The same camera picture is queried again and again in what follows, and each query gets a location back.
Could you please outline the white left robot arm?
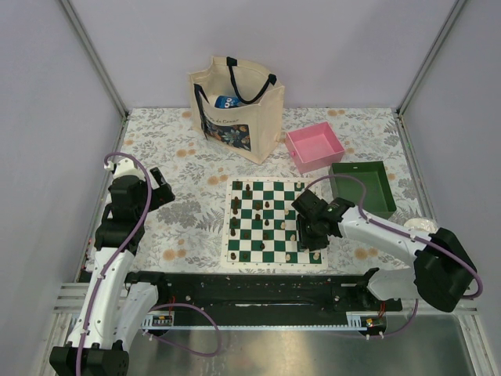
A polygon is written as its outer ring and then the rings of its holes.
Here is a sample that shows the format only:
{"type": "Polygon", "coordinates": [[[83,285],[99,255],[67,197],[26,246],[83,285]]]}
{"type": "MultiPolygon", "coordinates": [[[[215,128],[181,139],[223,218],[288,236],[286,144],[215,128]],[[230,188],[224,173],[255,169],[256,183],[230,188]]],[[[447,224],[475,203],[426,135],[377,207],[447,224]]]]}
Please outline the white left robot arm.
{"type": "Polygon", "coordinates": [[[162,309],[170,291],[159,278],[134,281],[124,306],[122,288],[144,236],[146,213],[175,195],[158,168],[147,177],[119,162],[109,187],[110,203],[96,230],[95,264],[81,313],[63,346],[52,348],[49,363],[58,375],[125,375],[128,350],[148,310],[162,309]]]}

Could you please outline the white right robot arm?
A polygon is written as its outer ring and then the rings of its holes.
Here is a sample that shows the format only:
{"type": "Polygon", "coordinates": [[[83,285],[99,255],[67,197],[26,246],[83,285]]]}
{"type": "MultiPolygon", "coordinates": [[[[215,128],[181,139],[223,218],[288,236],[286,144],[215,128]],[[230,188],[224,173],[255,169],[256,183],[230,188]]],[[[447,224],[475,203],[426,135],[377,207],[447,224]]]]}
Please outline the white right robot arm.
{"type": "Polygon", "coordinates": [[[305,190],[292,203],[297,212],[301,248],[318,251],[330,237],[356,240],[404,262],[400,270],[378,270],[356,291],[357,303],[372,310],[390,298],[423,299],[452,312],[477,277],[477,269],[458,237],[439,228],[434,233],[412,230],[372,216],[343,198],[331,202],[305,190]]]}

